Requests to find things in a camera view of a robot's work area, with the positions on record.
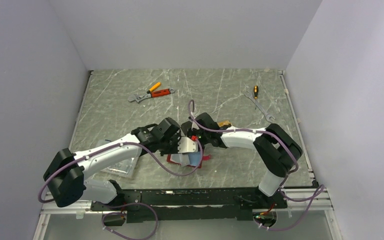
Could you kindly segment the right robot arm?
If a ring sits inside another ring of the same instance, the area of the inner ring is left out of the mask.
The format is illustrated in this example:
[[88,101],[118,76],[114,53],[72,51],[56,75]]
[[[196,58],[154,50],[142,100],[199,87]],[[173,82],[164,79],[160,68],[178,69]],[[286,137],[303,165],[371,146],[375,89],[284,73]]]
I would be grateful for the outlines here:
[[195,119],[189,117],[180,129],[187,137],[197,137],[202,146],[255,150],[267,168],[255,194],[256,203],[262,208],[275,201],[275,193],[287,176],[298,169],[303,155],[300,145],[276,123],[263,128],[237,128],[229,121],[217,123],[204,112]]

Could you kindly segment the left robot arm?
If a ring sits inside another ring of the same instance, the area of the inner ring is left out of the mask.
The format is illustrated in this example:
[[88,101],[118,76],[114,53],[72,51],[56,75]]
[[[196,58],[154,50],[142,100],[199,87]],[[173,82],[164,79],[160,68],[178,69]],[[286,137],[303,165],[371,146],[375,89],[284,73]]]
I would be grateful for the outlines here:
[[145,154],[173,153],[180,139],[180,125],[166,117],[159,124],[137,127],[118,140],[92,149],[77,152],[62,149],[44,173],[45,186],[60,208],[79,200],[90,200],[117,210],[124,203],[121,187],[114,180],[99,181],[92,176],[118,162]]

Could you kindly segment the silver credit card stack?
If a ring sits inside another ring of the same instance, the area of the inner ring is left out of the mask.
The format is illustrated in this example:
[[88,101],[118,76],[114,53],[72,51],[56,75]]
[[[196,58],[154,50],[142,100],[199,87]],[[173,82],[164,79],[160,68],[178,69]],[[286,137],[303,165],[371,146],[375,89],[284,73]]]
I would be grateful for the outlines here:
[[182,167],[196,167],[201,165],[201,153],[191,152],[184,154],[172,154],[170,161],[175,164],[179,164]]

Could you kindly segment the red leather card holder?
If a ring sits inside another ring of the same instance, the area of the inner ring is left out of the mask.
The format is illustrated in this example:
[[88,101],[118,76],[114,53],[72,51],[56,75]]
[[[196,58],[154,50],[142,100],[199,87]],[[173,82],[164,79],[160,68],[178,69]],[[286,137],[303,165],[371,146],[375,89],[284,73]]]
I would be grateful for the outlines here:
[[208,161],[211,159],[211,155],[203,155],[201,156],[201,152],[191,152],[185,154],[169,154],[166,158],[166,161],[171,164],[177,164],[182,167],[192,167],[198,168],[202,167],[202,162]]

